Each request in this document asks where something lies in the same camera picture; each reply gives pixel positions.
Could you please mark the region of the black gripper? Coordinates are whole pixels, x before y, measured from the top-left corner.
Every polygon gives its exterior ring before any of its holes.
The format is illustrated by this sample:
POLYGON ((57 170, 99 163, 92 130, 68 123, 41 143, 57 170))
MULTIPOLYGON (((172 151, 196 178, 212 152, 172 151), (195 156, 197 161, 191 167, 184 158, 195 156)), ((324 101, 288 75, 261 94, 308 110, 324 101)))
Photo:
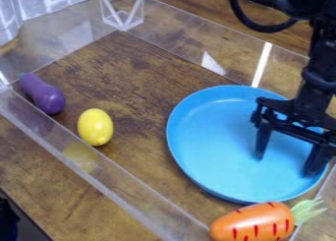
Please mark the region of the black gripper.
POLYGON ((303 81, 291 100, 276 100, 260 96, 251 122, 257 127, 256 157, 261 159, 272 132, 279 131, 315 146, 303 167, 303 175, 317 175, 335 155, 336 119, 327 114, 327 108, 336 93, 336 75, 323 75, 307 68, 303 81))

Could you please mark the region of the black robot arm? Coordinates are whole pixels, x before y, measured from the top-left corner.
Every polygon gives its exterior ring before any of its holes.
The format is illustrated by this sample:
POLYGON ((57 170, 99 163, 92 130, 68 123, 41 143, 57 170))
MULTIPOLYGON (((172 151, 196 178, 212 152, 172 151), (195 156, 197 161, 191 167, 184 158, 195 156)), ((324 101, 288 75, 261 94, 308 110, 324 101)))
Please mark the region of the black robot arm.
POLYGON ((327 113, 336 96, 336 0, 275 1, 289 17, 309 21, 309 60, 293 99, 256 99, 251 117, 257 127, 255 153, 264 156, 273 132, 311 143, 303 174, 313 176, 336 156, 336 117, 327 113))

